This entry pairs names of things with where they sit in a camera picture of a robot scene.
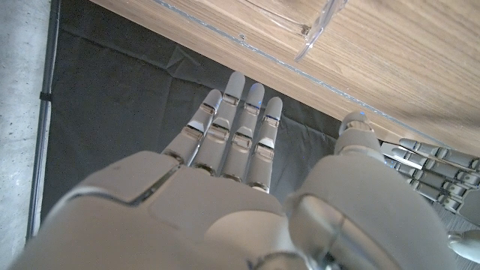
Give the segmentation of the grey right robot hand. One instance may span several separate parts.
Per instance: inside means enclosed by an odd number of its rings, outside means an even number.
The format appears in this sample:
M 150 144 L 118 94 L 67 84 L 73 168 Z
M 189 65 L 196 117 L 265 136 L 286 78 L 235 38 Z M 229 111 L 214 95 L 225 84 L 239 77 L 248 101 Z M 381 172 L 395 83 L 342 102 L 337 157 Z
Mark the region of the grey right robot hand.
M 244 76 L 212 90 L 161 152 L 90 175 L 12 269 L 454 269 L 437 213 L 392 168 L 363 112 L 280 202 L 269 184 L 282 101 L 261 85 L 231 132 Z

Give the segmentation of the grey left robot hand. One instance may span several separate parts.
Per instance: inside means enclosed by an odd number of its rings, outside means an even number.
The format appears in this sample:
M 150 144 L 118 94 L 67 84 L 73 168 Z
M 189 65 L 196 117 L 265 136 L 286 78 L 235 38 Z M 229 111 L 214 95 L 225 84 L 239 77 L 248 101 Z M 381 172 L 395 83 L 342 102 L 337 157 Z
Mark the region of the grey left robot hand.
M 479 158 L 452 148 L 403 138 L 380 141 L 385 164 L 428 202 L 479 225 Z

